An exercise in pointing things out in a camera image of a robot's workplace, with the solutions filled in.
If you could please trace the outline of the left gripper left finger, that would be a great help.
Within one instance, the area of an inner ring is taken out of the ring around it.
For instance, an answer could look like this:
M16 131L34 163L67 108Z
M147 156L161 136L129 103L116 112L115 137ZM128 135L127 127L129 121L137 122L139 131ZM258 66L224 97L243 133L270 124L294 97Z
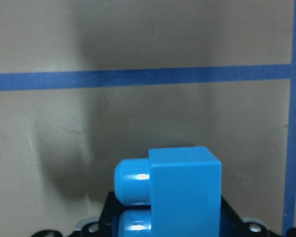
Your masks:
M113 237L114 216L120 208L114 192L109 192L99 217L81 220L69 235L58 230L45 229L32 234L32 237Z

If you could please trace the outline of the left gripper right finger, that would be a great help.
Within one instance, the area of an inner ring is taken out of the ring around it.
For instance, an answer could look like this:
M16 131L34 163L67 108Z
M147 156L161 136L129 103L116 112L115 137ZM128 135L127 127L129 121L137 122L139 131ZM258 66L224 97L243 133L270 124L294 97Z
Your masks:
M277 234L262 221L240 218L227 200L221 203L221 237L296 237L296 227Z

